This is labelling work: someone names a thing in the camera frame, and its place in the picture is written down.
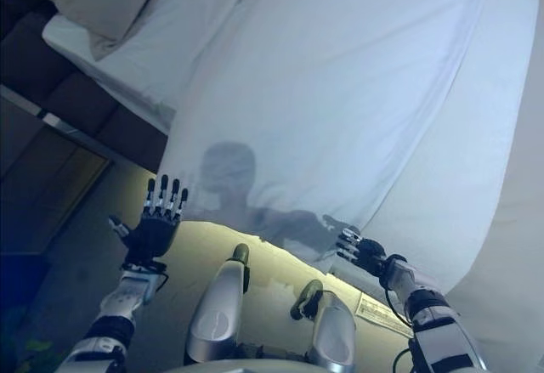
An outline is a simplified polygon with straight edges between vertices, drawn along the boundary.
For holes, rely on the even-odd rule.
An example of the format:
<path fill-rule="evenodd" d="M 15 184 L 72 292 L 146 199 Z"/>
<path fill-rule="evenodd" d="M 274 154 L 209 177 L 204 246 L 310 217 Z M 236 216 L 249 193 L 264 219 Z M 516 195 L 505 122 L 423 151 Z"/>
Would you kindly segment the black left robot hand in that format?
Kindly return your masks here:
<path fill-rule="evenodd" d="M 139 223 L 134 229 L 114 215 L 108 217 L 110 228 L 127 248 L 124 268 L 161 268 L 155 259 L 166 254 L 173 243 L 188 194 L 178 178 L 170 183 L 168 175 L 163 174 L 149 179 Z"/>

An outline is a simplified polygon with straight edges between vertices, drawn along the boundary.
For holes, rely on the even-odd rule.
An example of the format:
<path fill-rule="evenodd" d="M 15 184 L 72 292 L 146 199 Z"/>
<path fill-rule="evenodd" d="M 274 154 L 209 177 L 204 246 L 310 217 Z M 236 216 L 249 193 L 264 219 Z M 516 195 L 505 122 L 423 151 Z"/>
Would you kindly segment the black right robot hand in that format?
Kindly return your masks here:
<path fill-rule="evenodd" d="M 338 236 L 337 255 L 373 276 L 383 271 L 386 254 L 376 241 L 360 236 L 354 229 L 345 228 Z"/>

